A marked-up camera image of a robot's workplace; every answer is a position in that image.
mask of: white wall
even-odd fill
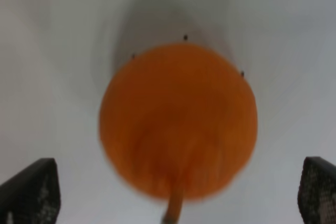
[[[59,223],[159,223],[164,203],[105,160],[97,112],[134,52],[188,33],[245,71],[259,135],[234,183],[181,223],[302,223],[304,158],[336,163],[335,25],[335,0],[0,0],[0,182],[55,157]]]

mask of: orange round object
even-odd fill
[[[173,188],[196,199],[225,187],[257,136],[254,95],[215,52],[191,44],[154,48],[112,79],[100,137],[117,172],[154,197]]]

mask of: white backdrop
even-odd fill
[[[58,223],[159,223],[165,204],[105,160],[97,113],[132,54],[185,34],[245,72],[259,132],[246,169],[181,224],[302,223],[304,158],[336,163],[335,0],[0,0],[0,183],[55,157]]]

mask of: white surface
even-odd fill
[[[336,163],[335,24],[335,0],[0,0],[0,182],[55,157],[58,223],[159,223],[164,203],[106,162],[97,112],[134,52],[188,34],[245,71],[259,135],[232,185],[181,223],[302,223],[304,158]]]

